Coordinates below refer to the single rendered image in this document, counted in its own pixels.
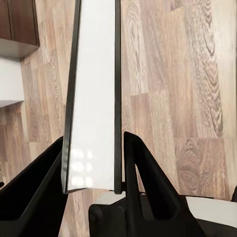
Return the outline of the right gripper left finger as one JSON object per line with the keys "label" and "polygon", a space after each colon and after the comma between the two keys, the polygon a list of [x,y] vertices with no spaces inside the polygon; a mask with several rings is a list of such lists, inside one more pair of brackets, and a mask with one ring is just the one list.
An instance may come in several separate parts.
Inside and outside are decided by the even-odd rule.
{"label": "right gripper left finger", "polygon": [[0,189],[0,237],[58,237],[68,198],[58,194],[63,137]]}

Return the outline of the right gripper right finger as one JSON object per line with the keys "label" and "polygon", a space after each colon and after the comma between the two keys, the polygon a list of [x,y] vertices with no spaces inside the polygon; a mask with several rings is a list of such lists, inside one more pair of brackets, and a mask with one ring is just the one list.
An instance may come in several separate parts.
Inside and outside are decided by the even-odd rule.
{"label": "right gripper right finger", "polygon": [[[207,237],[143,140],[124,132],[127,237]],[[155,220],[143,217],[137,165]]]}

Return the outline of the hardback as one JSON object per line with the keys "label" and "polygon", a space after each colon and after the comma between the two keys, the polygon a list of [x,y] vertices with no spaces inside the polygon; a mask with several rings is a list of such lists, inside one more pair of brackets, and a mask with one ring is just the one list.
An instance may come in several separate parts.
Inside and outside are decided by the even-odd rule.
{"label": "hardback", "polygon": [[121,0],[75,0],[59,193],[122,194]]}

